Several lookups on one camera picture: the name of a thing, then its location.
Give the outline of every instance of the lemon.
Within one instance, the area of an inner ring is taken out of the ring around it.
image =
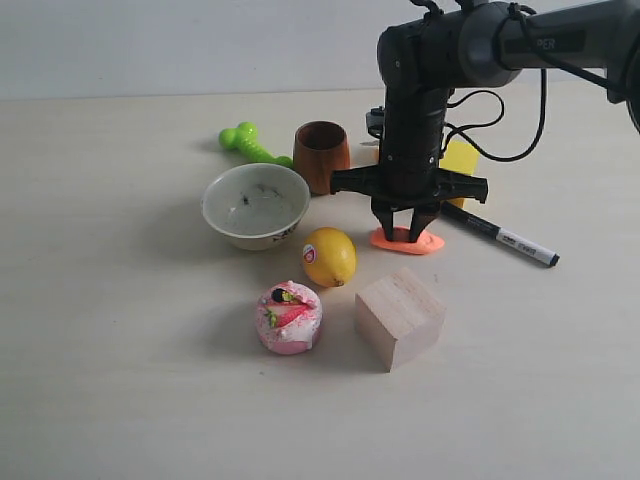
[[[356,246],[343,231],[322,227],[312,232],[304,243],[302,266],[314,283],[341,287],[356,273]]]

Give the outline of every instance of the brown wooden cup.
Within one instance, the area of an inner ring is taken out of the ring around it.
[[[335,123],[310,122],[296,132],[293,169],[315,195],[331,193],[331,173],[351,167],[347,133]]]

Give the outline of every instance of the bowl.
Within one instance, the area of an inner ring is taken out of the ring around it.
[[[311,192],[294,170],[269,163],[234,167],[205,190],[202,215],[232,245],[267,250],[283,243],[309,208]]]

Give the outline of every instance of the marker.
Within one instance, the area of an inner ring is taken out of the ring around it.
[[[480,217],[476,217],[466,210],[456,207],[450,202],[442,202],[441,212],[446,217],[466,225],[471,230],[481,233],[492,240],[497,240],[498,242],[503,243],[504,245],[507,245],[528,257],[544,263],[548,267],[555,267],[558,260],[560,260],[560,257],[555,252],[526,240],[513,232],[494,225],[491,222],[487,222]]]

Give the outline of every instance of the green bone toy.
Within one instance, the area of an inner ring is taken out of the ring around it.
[[[293,168],[289,157],[274,157],[258,143],[258,127],[250,122],[242,122],[237,128],[226,128],[218,136],[220,145],[226,150],[238,149],[253,163],[275,163]]]

